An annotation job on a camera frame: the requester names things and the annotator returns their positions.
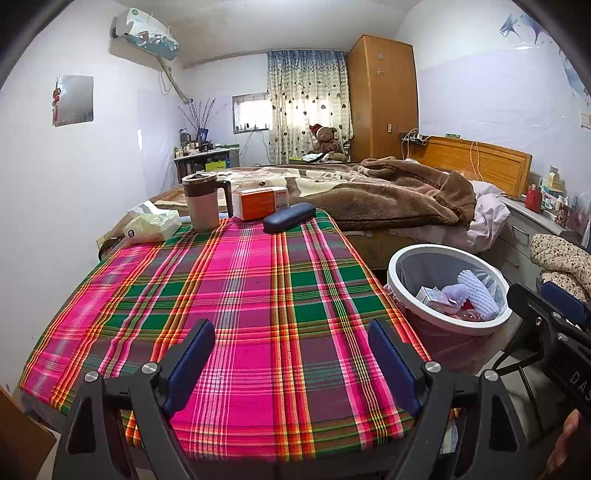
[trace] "blue gripper pad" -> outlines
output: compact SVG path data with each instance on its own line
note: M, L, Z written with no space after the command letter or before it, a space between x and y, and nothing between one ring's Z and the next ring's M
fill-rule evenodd
M394 400L415 417L421 410L421 404L415 394L414 378L402 357L378 322L369 324L368 339Z
M209 359L214 343L213 324L205 322L168 380L168 396L162 406L162 410L168 418L185 408L195 384L199 380L199 375Z
M591 318L589 308L558 285L548 281L542 285L540 296L551 303L571 323L586 326Z

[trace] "heart-patterned curtain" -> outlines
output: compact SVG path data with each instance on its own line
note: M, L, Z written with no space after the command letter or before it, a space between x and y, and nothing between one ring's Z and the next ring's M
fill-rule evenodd
M344 52L281 50L270 51L267 58L272 165L288 163L289 157L302 157L312 149L311 125L335 127L341 143L353 136Z

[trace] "drawer handle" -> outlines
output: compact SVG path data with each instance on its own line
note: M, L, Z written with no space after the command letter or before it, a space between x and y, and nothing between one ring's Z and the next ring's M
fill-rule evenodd
M519 264L514 264L513 262L510 262L509 259L506 259L505 261L513 268L519 268Z
M524 232L523 230L520 230L519 228L517 228L515 225L511 225L511 227L513 228L513 230L517 230L519 233L521 233L522 235L525 235L527 237L527 241L530 241L530 235L527 232Z

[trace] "wooden wardrobe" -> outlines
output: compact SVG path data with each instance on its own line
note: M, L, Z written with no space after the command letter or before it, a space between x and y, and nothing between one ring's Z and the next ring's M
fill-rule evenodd
M347 54L351 161L402 158L400 134L418 128L413 46L364 35Z

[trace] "travel mug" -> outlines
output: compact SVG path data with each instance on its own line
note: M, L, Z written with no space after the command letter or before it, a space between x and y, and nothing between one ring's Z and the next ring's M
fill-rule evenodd
M232 185L229 180L218 180L213 171L198 172L183 178L183 190L193 228L198 232L217 228L217 190L224 189L228 216L233 216Z

